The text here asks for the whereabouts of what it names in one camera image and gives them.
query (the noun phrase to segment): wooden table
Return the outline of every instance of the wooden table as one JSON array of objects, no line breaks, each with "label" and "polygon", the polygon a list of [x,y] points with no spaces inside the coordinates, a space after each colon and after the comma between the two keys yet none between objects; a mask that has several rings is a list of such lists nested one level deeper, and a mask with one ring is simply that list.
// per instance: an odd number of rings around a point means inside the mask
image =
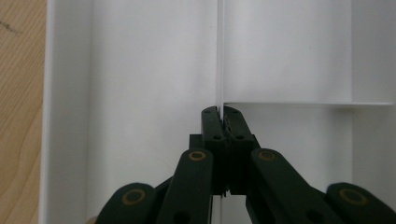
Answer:
[{"label": "wooden table", "polygon": [[0,223],[37,223],[46,0],[0,0]]}]

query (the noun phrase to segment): white cardboard box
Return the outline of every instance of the white cardboard box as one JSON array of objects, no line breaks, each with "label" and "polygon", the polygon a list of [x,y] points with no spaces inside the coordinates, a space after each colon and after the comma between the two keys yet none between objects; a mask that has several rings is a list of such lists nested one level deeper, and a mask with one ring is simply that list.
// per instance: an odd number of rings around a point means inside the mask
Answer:
[{"label": "white cardboard box", "polygon": [[[219,86],[312,186],[396,208],[396,2],[225,1],[221,83],[217,7],[48,1],[40,223],[84,223],[119,187],[171,176]],[[213,223],[248,223],[243,200]]]}]

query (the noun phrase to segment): black linkage arm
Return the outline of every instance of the black linkage arm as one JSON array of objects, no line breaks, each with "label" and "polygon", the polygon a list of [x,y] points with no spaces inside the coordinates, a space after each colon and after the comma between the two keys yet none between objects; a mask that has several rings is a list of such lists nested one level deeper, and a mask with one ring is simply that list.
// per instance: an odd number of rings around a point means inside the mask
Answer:
[{"label": "black linkage arm", "polygon": [[202,111],[202,133],[174,176],[157,188],[134,183],[117,190],[96,224],[206,224],[212,195],[246,195],[254,224],[396,223],[396,213],[358,186],[338,183],[326,193],[314,189],[277,151],[261,148],[242,113],[215,106]]}]

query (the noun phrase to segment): wooden surface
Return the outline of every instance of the wooden surface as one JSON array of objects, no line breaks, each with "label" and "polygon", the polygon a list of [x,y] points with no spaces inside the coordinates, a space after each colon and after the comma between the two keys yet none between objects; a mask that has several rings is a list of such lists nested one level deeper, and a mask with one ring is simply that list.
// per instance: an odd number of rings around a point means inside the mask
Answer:
[{"label": "wooden surface", "polygon": [[46,0],[0,0],[0,223],[37,223]]}]

